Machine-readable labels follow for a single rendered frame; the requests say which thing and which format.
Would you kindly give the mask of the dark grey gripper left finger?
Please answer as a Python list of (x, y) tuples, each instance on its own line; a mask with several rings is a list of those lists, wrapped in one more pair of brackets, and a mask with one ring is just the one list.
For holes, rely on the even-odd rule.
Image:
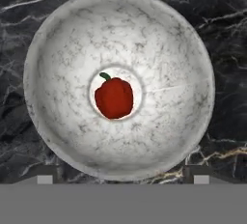
[(14, 183), (28, 182), (34, 184), (54, 184), (59, 183), (59, 167), (53, 165), (36, 166), (31, 168), (26, 174), (14, 181)]

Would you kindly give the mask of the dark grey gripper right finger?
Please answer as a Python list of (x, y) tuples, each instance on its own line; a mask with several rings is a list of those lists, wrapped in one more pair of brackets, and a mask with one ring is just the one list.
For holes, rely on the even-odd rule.
[(234, 183), (233, 179), (220, 176), (207, 166), (190, 165), (182, 169), (184, 182), (190, 184)]

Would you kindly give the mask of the red bell pepper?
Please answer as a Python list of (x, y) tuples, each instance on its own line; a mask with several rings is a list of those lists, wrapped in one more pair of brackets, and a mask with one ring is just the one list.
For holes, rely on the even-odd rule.
[(120, 119), (133, 108), (133, 91), (130, 84), (106, 72), (99, 74), (104, 82), (95, 90), (96, 107), (107, 119)]

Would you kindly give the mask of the white marble bowl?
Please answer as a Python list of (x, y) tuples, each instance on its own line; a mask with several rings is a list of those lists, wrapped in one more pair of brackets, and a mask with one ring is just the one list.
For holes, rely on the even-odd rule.
[[(130, 84), (129, 115), (110, 120), (96, 107), (101, 72)], [(203, 138), (215, 99), (202, 39), (160, 0), (69, 0), (35, 34), (23, 89), (37, 132), (57, 156), (119, 182), (182, 162)]]

